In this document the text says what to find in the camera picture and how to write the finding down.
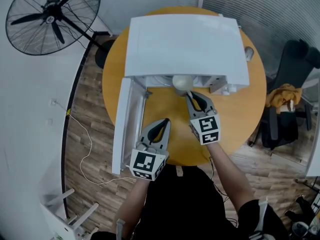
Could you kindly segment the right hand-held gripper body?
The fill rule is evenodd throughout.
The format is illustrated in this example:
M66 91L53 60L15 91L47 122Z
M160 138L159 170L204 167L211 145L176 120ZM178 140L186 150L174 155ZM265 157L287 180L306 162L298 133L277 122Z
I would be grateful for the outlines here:
M201 145L208 145L220 141L221 124L218 114L209 114L191 119L189 122L192 133Z

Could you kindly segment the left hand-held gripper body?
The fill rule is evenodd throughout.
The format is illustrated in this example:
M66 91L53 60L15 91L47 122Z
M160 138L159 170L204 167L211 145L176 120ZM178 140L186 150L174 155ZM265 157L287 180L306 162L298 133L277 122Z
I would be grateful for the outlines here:
M155 181L165 167L169 153L140 142L132 150L129 169L136 178Z

